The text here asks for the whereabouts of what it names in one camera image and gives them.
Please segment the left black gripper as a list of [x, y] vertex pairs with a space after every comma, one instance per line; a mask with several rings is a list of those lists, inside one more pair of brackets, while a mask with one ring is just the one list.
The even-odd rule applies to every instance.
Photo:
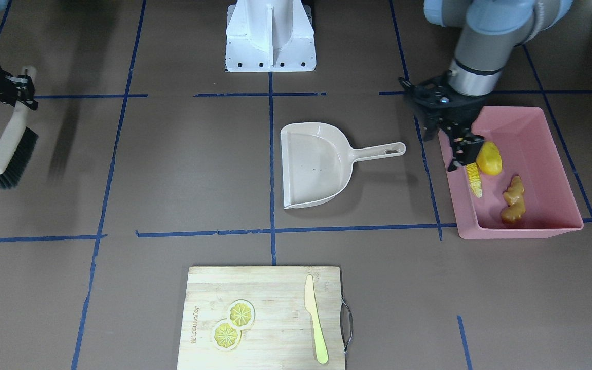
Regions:
[[406, 101], [423, 125], [423, 141], [430, 141], [444, 131], [449, 138], [452, 159], [447, 172], [475, 163], [486, 139], [472, 133], [472, 125], [481, 113], [487, 96], [470, 96], [457, 92], [448, 82], [450, 72], [413, 84], [398, 77]]

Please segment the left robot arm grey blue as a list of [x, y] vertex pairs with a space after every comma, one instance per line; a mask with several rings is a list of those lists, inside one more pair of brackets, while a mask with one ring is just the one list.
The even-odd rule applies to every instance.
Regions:
[[555, 25], [571, 6], [571, 1], [425, 1], [429, 23], [462, 30], [454, 57], [441, 75], [418, 84], [401, 77], [399, 83], [421, 115], [424, 140], [438, 131], [446, 134], [451, 148], [447, 171], [477, 160], [484, 138], [472, 126], [512, 50]]

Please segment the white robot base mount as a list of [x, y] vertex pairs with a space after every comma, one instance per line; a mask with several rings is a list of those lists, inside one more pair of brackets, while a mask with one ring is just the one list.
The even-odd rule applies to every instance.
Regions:
[[225, 70], [310, 72], [317, 66], [310, 1], [237, 1], [227, 8]]

